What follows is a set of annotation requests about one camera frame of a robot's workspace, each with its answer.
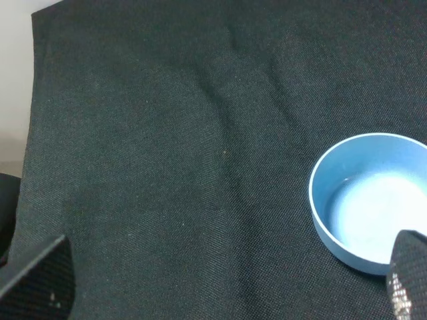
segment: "black cloth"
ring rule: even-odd
[[[33,15],[11,259],[73,247],[73,319],[393,319],[317,236],[308,177],[373,131],[427,142],[426,4],[65,0]]]

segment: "bowl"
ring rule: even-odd
[[[308,189],[320,239],[359,271],[387,274],[400,230],[427,235],[427,146],[411,138],[343,140],[320,157]]]

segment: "bowl rim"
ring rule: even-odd
[[[320,228],[322,228],[322,231],[337,245],[339,246],[341,249],[343,249],[344,251],[350,253],[351,255],[363,259],[365,261],[370,261],[373,263],[378,263],[381,265],[384,264],[388,264],[388,263],[384,263],[381,261],[375,261],[375,260],[371,260],[371,259],[367,259],[363,256],[360,256],[356,253],[354,253],[353,251],[351,251],[349,248],[347,248],[342,242],[340,242],[339,240],[337,240],[330,232],[329,230],[325,227],[325,225],[323,224],[322,220],[320,219],[318,212],[316,210],[316,207],[314,205],[314,200],[313,200],[313,181],[314,181],[314,177],[316,175],[316,172],[318,170],[318,167],[320,166],[320,164],[322,163],[322,161],[336,148],[338,148],[340,145],[343,145],[351,140],[355,140],[355,139],[359,139],[359,138],[364,138],[364,137],[371,137],[371,136],[387,136],[387,137],[394,137],[394,138],[398,138],[398,139],[403,139],[403,140],[407,140],[409,142],[415,143],[421,147],[423,147],[425,150],[427,150],[427,145],[413,139],[413,138],[409,138],[409,137],[405,137],[404,135],[398,135],[395,133],[385,133],[385,132],[373,132],[373,133],[363,133],[361,135],[355,135],[352,137],[349,137],[347,139],[341,140],[338,143],[336,143],[335,145],[331,146],[325,153],[322,154],[322,156],[317,160],[316,164],[314,165],[314,168],[312,170],[312,173],[310,175],[310,182],[308,183],[308,196],[310,199],[310,207],[312,209],[312,215],[314,217],[314,219],[316,219],[318,225],[320,226]]]

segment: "blue bowl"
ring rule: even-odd
[[[325,246],[357,270],[385,275],[400,230],[427,235],[427,146],[390,133],[341,141],[316,163],[309,195]]]

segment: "white wall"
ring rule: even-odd
[[[0,172],[21,176],[33,88],[30,14],[58,0],[0,0]]]

